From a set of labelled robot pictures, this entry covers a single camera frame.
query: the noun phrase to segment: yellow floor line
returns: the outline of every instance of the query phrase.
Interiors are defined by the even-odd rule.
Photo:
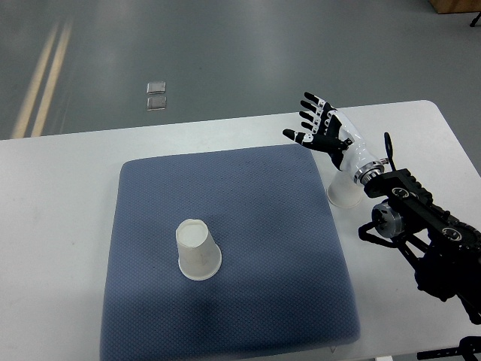
[[[30,80],[29,88],[27,89],[20,112],[18,113],[17,121],[15,122],[15,127],[12,131],[11,138],[23,138],[25,136],[30,116],[32,115],[32,109],[37,98],[38,90],[44,77],[45,69],[47,68],[50,53],[52,52],[53,41],[55,40],[57,29],[58,24],[55,24],[50,30],[47,41],[45,41],[44,48],[42,49],[40,57],[38,58],[37,66],[35,67],[32,79]]]
[[[44,94],[40,106],[38,107],[37,117],[32,130],[32,137],[40,137],[44,130],[45,120],[47,119],[50,103],[52,102],[53,92],[59,79],[60,71],[62,70],[65,52],[67,51],[68,41],[72,30],[72,21],[68,21],[60,35],[59,44],[57,45],[55,56],[53,57],[52,67],[48,74],[47,83],[45,84]]]

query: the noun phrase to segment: paper cup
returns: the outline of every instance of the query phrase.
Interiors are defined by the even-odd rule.
[[[354,183],[345,171],[337,171],[329,185],[328,199],[330,203],[341,208],[353,208],[359,204],[364,191]]]
[[[219,271],[222,254],[206,224],[201,220],[184,220],[175,232],[179,251],[179,268],[194,281],[207,280]]]

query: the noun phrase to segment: blue cushion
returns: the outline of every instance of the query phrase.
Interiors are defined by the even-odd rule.
[[[201,219],[222,250],[184,277],[175,230]],[[352,286],[319,173],[297,144],[127,162],[121,171],[101,359],[269,354],[359,336]]]

